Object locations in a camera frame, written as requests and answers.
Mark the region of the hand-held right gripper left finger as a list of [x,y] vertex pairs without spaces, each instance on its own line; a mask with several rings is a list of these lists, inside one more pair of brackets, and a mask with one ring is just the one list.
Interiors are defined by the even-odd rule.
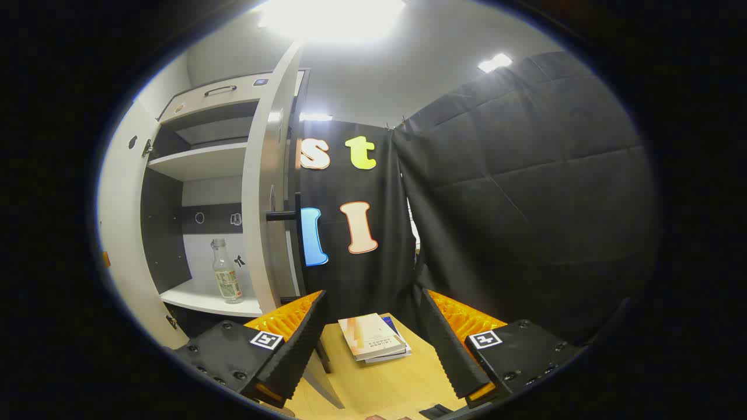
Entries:
[[320,341],[327,293],[318,290],[253,321],[220,321],[172,354],[245,398],[283,408]]

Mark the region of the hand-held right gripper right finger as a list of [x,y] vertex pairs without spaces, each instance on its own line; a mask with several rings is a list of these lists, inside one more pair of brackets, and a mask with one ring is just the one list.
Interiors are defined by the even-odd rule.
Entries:
[[525,393],[586,351],[527,319],[507,323],[434,290],[422,295],[423,330],[469,408]]

